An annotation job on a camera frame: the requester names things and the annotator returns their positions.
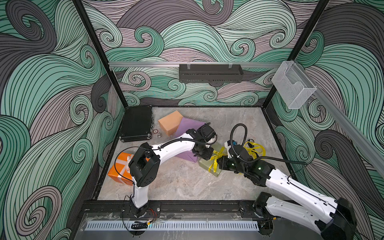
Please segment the olive green gift box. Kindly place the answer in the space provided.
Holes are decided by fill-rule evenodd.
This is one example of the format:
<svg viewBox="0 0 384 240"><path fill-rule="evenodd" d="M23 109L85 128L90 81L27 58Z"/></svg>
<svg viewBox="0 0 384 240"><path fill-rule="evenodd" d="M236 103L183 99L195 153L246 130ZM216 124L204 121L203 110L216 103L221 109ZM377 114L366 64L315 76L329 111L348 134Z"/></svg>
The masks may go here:
<svg viewBox="0 0 384 240"><path fill-rule="evenodd" d="M219 168L218 160L227 156L227 150L223 145L218 143L211 145L211 147L214 149L211 158L208 160L200 159L198 163L202 169L209 172L213 176L218 177L222 171Z"/></svg>

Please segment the peach gift box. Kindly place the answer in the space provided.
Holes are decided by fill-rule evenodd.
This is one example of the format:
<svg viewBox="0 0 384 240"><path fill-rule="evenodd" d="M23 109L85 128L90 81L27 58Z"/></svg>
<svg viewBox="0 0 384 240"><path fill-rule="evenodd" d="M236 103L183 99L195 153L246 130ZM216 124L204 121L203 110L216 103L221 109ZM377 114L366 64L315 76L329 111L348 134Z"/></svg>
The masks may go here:
<svg viewBox="0 0 384 240"><path fill-rule="evenodd" d="M166 135L170 136L177 131L182 119L183 116L181 115L181 113L179 111L175 111L159 119L158 123L161 129L166 133Z"/></svg>

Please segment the yellow ribbon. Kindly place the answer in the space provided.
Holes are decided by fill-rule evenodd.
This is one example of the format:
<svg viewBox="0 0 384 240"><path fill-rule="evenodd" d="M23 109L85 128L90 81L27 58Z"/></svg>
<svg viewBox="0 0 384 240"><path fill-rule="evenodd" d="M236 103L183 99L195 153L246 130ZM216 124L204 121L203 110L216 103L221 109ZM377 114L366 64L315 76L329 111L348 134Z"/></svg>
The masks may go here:
<svg viewBox="0 0 384 240"><path fill-rule="evenodd" d="M262 145L254 142L246 142L244 144L244 148L253 159L264 157L266 155L265 148Z"/></svg>
<svg viewBox="0 0 384 240"><path fill-rule="evenodd" d="M221 149L219 151L215 151L214 150L213 155L209 159L210 165L209 165L208 171L210 173L216 173L218 171L218 169L219 169L219 163L218 163L219 159L222 158L222 157L227 156L227 154L224 153L225 150L226 150L225 147L221 147Z"/></svg>

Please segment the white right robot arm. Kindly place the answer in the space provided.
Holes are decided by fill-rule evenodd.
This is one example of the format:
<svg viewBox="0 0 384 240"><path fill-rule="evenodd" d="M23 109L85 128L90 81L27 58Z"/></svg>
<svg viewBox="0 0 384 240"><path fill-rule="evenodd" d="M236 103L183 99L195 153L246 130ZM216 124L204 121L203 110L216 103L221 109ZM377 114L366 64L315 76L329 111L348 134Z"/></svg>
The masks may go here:
<svg viewBox="0 0 384 240"><path fill-rule="evenodd" d="M277 217L290 220L316 232L324 240L354 238L357 219L348 200L336 200L289 179L262 157L252 158L239 145L230 147L228 155L219 157L216 162L219 169L241 173L254 185L275 190L290 199L284 201L269 193L260 193L253 203L258 217L267 221Z"/></svg>

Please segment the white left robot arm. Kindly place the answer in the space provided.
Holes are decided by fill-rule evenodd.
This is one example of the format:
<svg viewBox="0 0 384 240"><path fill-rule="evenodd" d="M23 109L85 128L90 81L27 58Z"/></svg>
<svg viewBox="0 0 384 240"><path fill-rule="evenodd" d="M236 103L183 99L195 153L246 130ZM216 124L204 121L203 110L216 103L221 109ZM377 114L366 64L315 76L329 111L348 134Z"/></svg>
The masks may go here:
<svg viewBox="0 0 384 240"><path fill-rule="evenodd" d="M191 151L196 156L209 160L217 140L217 134L209 128L189 129L178 138L159 145L143 143L129 162L134 191L130 198L130 211L135 217L142 217L149 208L149 185L156 179L160 166L167 160Z"/></svg>

